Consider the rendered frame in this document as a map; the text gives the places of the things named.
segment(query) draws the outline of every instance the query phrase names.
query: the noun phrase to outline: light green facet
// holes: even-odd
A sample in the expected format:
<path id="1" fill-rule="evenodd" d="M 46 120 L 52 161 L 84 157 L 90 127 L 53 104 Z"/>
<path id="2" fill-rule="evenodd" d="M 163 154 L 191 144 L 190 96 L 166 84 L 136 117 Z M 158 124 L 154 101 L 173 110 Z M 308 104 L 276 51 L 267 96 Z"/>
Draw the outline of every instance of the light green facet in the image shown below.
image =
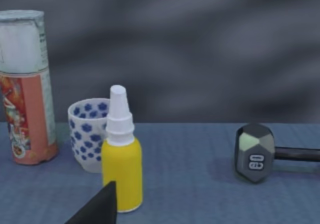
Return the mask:
<path id="1" fill-rule="evenodd" d="M 239 136 L 239 149 L 241 151 L 246 151 L 246 150 L 249 150 L 250 148 L 253 148 L 254 146 L 258 145 L 259 144 L 259 139 L 252 136 L 252 135 L 249 135 L 247 133 L 242 133 L 240 136 Z"/>
<path id="2" fill-rule="evenodd" d="M 271 154 L 274 154 L 276 152 L 275 139 L 271 134 L 260 138 L 260 145 Z"/>

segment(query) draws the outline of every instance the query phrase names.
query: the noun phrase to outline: dark pointed object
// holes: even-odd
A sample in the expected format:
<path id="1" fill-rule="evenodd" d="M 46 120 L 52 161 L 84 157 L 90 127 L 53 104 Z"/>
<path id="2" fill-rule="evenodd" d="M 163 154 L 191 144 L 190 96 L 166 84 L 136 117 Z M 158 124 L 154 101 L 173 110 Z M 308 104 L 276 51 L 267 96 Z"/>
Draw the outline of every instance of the dark pointed object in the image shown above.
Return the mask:
<path id="1" fill-rule="evenodd" d="M 116 224 L 116 222 L 116 182 L 111 181 L 65 224 Z"/>

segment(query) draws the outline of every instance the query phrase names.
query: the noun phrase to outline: ceramic cup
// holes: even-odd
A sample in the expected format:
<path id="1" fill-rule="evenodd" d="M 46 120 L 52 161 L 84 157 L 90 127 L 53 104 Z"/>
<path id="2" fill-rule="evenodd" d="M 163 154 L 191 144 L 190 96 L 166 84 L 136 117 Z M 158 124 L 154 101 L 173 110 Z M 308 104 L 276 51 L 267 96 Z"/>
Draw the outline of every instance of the ceramic cup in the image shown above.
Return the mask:
<path id="1" fill-rule="evenodd" d="M 70 143 L 75 159 L 90 173 L 101 173 L 101 146 L 106 138 L 109 99 L 91 98 L 68 108 Z"/>

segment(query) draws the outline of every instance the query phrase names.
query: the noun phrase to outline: bottle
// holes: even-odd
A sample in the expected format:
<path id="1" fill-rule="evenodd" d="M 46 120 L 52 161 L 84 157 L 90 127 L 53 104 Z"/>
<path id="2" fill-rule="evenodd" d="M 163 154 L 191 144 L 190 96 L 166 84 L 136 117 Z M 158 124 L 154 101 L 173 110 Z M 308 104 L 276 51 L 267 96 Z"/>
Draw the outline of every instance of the bottle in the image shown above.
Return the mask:
<path id="1" fill-rule="evenodd" d="M 110 89 L 106 136 L 101 148 L 103 186 L 116 183 L 117 212 L 136 210 L 143 202 L 142 149 L 134 137 L 127 91 L 121 85 Z"/>
<path id="2" fill-rule="evenodd" d="M 13 159 L 36 165 L 58 153 L 44 13 L 0 11 L 0 87 Z"/>

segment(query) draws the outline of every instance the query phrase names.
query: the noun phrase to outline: black handle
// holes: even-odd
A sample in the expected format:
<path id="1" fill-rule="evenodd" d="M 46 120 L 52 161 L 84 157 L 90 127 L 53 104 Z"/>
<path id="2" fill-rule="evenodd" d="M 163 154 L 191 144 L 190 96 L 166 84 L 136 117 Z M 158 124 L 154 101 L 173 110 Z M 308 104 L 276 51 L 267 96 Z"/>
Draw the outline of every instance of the black handle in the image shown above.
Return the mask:
<path id="1" fill-rule="evenodd" d="M 320 162 L 320 149 L 276 147 L 274 159 L 304 162 Z"/>

